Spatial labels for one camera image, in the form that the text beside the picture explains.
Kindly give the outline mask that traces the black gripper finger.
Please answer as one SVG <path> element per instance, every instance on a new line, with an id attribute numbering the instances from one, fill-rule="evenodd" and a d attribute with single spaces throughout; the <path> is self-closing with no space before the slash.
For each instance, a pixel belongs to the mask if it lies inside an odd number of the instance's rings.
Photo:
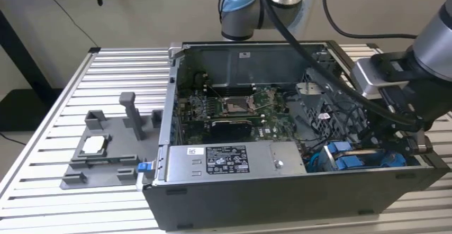
<path id="1" fill-rule="evenodd" d="M 378 122 L 368 125 L 367 146 L 379 147 L 386 150 L 398 150 L 398 138 L 395 136 L 395 126 L 392 122 Z"/>
<path id="2" fill-rule="evenodd" d="M 402 142 L 406 145 L 406 151 L 410 155 L 424 155 L 434 152 L 434 146 L 424 131 L 403 131 L 402 135 Z"/>

